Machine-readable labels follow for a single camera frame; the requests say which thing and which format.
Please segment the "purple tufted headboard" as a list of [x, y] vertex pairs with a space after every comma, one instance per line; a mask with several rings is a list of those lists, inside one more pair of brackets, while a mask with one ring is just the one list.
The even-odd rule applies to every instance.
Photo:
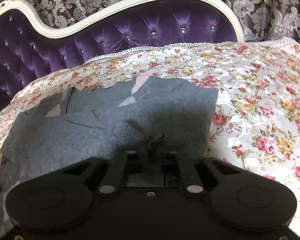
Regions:
[[62, 29], [24, 0], [0, 3], [0, 111], [30, 82], [89, 59], [173, 43], [244, 41], [221, 0], [122, 0]]

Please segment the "grey argyle knit sweater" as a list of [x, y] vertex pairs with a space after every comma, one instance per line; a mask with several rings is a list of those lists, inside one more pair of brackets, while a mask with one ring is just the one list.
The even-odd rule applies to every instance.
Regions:
[[207, 149], [218, 89], [184, 79], [137, 76], [91, 92], [70, 88], [18, 114], [0, 153], [0, 235], [10, 227], [4, 196], [17, 183], [120, 151], [146, 157], [133, 186], [162, 186], [159, 157], [200, 158]]

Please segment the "floral bedspread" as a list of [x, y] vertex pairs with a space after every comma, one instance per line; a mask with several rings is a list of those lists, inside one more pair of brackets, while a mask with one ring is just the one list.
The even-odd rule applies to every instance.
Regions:
[[139, 47], [59, 70], [31, 82], [0, 111], [0, 148], [17, 115], [44, 98], [138, 74], [217, 88], [208, 154], [289, 187], [298, 201], [290, 228], [300, 236], [300, 44], [291, 38]]

